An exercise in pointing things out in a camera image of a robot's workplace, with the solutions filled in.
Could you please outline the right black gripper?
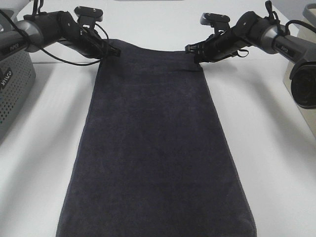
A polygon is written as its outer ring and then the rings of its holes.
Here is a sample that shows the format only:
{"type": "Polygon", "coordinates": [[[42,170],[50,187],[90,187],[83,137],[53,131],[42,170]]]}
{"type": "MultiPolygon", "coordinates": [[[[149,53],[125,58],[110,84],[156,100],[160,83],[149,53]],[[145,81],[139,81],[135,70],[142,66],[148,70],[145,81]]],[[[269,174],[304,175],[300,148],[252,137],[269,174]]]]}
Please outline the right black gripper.
{"type": "Polygon", "coordinates": [[[237,21],[236,25],[221,35],[208,39],[205,43],[188,44],[185,52],[204,52],[194,56],[194,62],[218,62],[231,57],[232,54],[244,47],[252,46],[247,35],[251,28],[259,21],[260,16],[255,12],[246,12],[237,21]]]}

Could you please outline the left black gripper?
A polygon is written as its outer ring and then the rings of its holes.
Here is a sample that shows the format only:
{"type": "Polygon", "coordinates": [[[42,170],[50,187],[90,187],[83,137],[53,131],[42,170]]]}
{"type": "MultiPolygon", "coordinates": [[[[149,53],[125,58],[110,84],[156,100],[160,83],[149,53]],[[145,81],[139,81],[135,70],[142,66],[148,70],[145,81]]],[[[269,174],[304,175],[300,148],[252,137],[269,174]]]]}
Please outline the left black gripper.
{"type": "Polygon", "coordinates": [[[81,27],[68,11],[58,11],[57,22],[61,32],[60,44],[90,59],[120,57],[120,49],[110,45],[106,39],[102,39],[96,30],[81,27]]]}

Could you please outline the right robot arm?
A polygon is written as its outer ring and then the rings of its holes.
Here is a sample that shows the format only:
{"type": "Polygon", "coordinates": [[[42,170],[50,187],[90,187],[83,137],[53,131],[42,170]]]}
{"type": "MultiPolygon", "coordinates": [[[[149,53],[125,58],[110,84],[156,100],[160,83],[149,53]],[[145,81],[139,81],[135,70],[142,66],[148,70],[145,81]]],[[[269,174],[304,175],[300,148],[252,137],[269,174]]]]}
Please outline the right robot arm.
{"type": "Polygon", "coordinates": [[[194,54],[195,63],[235,57],[250,46],[267,54],[279,53],[294,64],[289,75],[294,101],[303,109],[315,109],[315,43],[290,35],[288,25],[281,25],[274,12],[264,18],[246,12],[233,27],[229,21],[226,15],[204,13],[200,23],[212,27],[214,33],[204,41],[186,45],[185,52],[194,54]]]}

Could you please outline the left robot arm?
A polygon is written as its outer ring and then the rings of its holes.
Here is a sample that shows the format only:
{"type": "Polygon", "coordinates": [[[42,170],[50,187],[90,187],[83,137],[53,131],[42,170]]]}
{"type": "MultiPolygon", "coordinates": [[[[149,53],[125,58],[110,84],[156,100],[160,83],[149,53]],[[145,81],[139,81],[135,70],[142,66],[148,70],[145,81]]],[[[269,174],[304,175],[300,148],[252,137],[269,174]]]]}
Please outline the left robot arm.
{"type": "Polygon", "coordinates": [[[120,50],[94,29],[103,20],[102,10],[78,6],[75,14],[77,21],[68,11],[56,11],[26,15],[24,20],[13,23],[13,30],[0,35],[1,60],[21,50],[37,52],[56,42],[90,59],[120,56],[120,50]]]}

